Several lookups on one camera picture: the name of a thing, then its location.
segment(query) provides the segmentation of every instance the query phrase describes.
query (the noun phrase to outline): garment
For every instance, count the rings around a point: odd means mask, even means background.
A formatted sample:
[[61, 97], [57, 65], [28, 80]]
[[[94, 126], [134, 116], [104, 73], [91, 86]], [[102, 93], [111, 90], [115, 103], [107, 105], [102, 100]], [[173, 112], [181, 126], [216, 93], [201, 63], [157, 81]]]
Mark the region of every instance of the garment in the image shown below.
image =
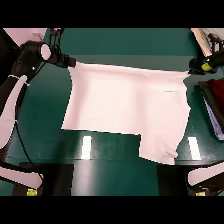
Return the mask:
[[222, 112], [219, 109], [219, 105], [216, 101], [216, 98], [213, 96], [212, 91], [209, 87], [209, 84], [206, 81], [200, 81], [198, 82], [202, 89], [202, 94], [207, 101], [208, 105], [211, 107], [221, 129], [224, 133], [224, 116], [222, 115]]
[[141, 135], [140, 157], [174, 164], [190, 111], [187, 72], [79, 62], [69, 72], [62, 129]]
[[212, 93], [219, 105], [219, 108], [224, 115], [224, 80], [214, 80], [211, 79], [208, 81], [209, 87], [212, 90]]
[[213, 126], [213, 129], [214, 129], [214, 132], [215, 132], [215, 135], [216, 137], [219, 139], [219, 140], [224, 140], [224, 134], [222, 132], [222, 129], [219, 125], [219, 122], [217, 121], [211, 107], [208, 105], [208, 103], [206, 102], [205, 98], [204, 98], [204, 101], [205, 101], [205, 106], [207, 108], [207, 111], [208, 111], [208, 115], [210, 117], [210, 120], [211, 120], [211, 123], [212, 123], [212, 126]]

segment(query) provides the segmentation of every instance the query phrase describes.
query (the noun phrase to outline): table surface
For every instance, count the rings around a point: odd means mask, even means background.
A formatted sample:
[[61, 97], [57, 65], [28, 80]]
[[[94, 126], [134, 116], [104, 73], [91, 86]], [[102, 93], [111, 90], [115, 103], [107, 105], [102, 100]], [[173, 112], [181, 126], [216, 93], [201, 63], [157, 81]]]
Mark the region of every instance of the table surface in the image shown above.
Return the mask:
[[[196, 56], [196, 41], [187, 28], [65, 29], [62, 51], [84, 63], [146, 69], [187, 71]], [[207, 164], [224, 159], [223, 143], [216, 139], [201, 93], [200, 80], [218, 73], [185, 79], [191, 107], [176, 164]], [[61, 130], [72, 84], [69, 72], [47, 64], [28, 88], [19, 116], [19, 129], [34, 162], [74, 163], [72, 195], [159, 195], [157, 163], [138, 157], [140, 136]], [[81, 160], [84, 136], [92, 136], [91, 160]], [[188, 137], [196, 137], [201, 161], [193, 161]], [[27, 161], [17, 134], [7, 162]], [[11, 195], [13, 185], [0, 182], [0, 195]]]

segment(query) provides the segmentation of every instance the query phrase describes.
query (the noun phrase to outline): white cloth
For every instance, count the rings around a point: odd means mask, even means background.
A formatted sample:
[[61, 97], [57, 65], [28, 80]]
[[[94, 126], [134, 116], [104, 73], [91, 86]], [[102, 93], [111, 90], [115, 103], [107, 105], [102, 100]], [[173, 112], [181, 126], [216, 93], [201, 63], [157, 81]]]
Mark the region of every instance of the white cloth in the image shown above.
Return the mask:
[[140, 157], [174, 164], [190, 111], [187, 72], [79, 62], [69, 71], [72, 92], [62, 129], [140, 134]]

